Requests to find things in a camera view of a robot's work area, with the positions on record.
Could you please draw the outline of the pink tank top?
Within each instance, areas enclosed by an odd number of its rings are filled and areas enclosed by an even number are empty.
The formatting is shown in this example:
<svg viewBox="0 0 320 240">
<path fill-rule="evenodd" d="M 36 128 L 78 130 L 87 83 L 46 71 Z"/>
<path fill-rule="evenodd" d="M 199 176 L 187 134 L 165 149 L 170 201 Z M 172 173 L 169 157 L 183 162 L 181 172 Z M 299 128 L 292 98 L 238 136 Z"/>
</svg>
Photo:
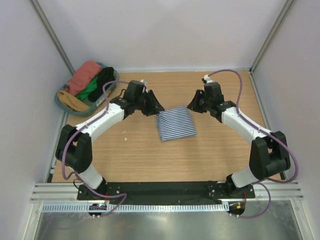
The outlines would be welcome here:
<svg viewBox="0 0 320 240">
<path fill-rule="evenodd" d="M 82 92 L 91 80 L 102 70 L 102 66 L 93 60 L 84 62 L 65 84 L 64 90 L 75 96 Z"/>
</svg>

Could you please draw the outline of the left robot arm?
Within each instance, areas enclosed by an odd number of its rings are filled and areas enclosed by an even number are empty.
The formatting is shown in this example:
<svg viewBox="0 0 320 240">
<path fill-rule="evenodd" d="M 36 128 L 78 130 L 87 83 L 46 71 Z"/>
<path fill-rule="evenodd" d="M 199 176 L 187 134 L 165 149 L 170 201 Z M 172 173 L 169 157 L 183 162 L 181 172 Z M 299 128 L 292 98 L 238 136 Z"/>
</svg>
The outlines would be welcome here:
<svg viewBox="0 0 320 240">
<path fill-rule="evenodd" d="M 106 180 L 93 166 L 92 144 L 135 111 L 148 117 L 164 111 L 164 107 L 144 82 L 131 80 L 119 96 L 107 99 L 106 107 L 96 115 L 76 126 L 65 125 L 55 153 L 56 159 L 61 161 L 62 177 L 68 180 L 75 175 L 93 199 L 101 200 L 106 194 Z"/>
</svg>

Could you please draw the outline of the blue white striped tank top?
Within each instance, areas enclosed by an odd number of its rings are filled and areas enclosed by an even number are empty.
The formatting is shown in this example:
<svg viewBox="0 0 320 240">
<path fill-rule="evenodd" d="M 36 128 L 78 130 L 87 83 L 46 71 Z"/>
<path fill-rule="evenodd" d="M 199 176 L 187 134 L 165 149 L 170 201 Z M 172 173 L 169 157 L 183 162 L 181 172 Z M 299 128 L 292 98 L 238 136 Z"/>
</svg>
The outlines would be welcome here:
<svg viewBox="0 0 320 240">
<path fill-rule="evenodd" d="M 185 105 L 160 112 L 155 117 L 155 125 L 162 142 L 197 135 L 194 122 Z"/>
</svg>

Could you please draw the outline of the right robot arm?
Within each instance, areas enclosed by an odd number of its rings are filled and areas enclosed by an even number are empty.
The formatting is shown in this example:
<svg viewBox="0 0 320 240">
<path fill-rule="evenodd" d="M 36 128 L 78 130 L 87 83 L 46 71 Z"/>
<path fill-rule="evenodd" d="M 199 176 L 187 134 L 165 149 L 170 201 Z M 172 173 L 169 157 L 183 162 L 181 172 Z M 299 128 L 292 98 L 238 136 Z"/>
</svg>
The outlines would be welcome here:
<svg viewBox="0 0 320 240">
<path fill-rule="evenodd" d="M 281 131 L 271 132 L 246 118 L 234 102 L 224 100 L 219 83 L 209 82 L 203 89 L 196 90 L 187 108 L 201 114 L 208 112 L 250 144 L 248 166 L 226 178 L 225 192 L 229 197 L 237 198 L 244 187 L 291 168 L 286 136 Z"/>
</svg>

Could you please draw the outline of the tan tank top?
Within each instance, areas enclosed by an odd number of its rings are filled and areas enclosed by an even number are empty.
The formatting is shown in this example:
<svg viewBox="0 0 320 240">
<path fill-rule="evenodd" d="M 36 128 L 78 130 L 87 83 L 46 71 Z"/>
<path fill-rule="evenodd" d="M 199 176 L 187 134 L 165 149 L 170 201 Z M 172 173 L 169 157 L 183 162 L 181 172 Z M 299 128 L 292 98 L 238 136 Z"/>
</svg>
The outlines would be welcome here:
<svg viewBox="0 0 320 240">
<path fill-rule="evenodd" d="M 57 98 L 63 106 L 75 112 L 85 112 L 90 109 L 87 104 L 64 90 L 58 91 Z"/>
</svg>

